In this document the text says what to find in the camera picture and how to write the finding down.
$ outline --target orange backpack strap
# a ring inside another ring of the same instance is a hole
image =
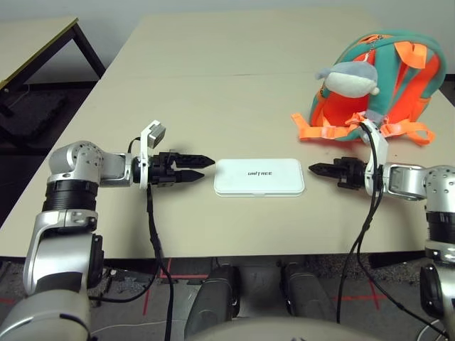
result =
[[[425,69],[427,47],[410,41],[398,41],[393,44],[401,60],[415,69]]]
[[[331,126],[325,117],[323,117],[323,126],[310,126],[298,112],[292,114],[291,118],[299,128],[299,139],[301,141],[316,137],[329,140],[346,137],[350,132],[358,128],[360,121],[364,120],[362,113],[355,113],[346,121],[349,126]]]
[[[411,140],[420,146],[430,144],[434,140],[434,133],[430,131],[422,122],[411,122],[409,119],[403,119],[398,123],[386,123],[380,128],[384,137],[399,136],[406,134]],[[427,137],[420,136],[417,132],[423,131]]]

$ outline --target plush toy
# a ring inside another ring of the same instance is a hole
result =
[[[344,97],[360,98],[379,94],[378,72],[367,62],[343,62],[322,69],[316,79],[325,78],[324,86]]]

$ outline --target white table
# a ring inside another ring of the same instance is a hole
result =
[[[153,119],[166,126],[158,151],[221,158],[297,158],[300,197],[218,197],[215,167],[198,183],[155,190],[156,224],[167,257],[347,252],[370,202],[363,191],[307,171],[341,156],[367,160],[361,143],[300,143],[290,114],[308,116],[320,86],[314,73],[332,65],[358,36],[379,25],[355,8],[185,13],[150,16],[133,32],[55,147],[89,140],[125,152]],[[437,92],[422,116],[437,133],[420,148],[390,140],[390,161],[452,163],[454,108]],[[49,176],[44,163],[0,229],[0,255],[24,256]],[[97,233],[106,258],[149,258],[145,194],[100,189]],[[422,249],[423,202],[385,198],[363,251]]]

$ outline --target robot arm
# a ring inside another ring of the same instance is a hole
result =
[[[429,238],[425,251],[432,263],[420,272],[421,304],[428,315],[443,321],[450,340],[455,340],[455,167],[386,163],[385,138],[372,122],[363,123],[373,137],[384,194],[406,200],[427,200]],[[369,144],[366,134],[361,138]],[[333,160],[333,164],[317,163],[309,169],[317,175],[337,178],[342,188],[357,190],[365,186],[372,195],[373,151],[368,164],[343,157]]]
[[[205,156],[160,153],[149,156],[164,137],[154,121],[141,134],[141,153],[107,153],[88,141],[53,152],[42,212],[36,216],[23,272],[27,299],[0,328],[4,340],[90,340],[87,289],[102,277],[104,252],[97,227],[99,187],[140,183],[169,186],[203,177],[194,170],[214,164]]]

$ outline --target green backpack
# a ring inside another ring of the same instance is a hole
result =
[[[445,74],[446,60],[434,39],[409,31],[369,33],[320,74],[325,80],[314,97],[310,124],[300,114],[292,119],[302,140],[353,140],[359,137],[358,123],[368,118],[386,137],[406,134],[419,145],[429,144],[434,133],[416,120]]]

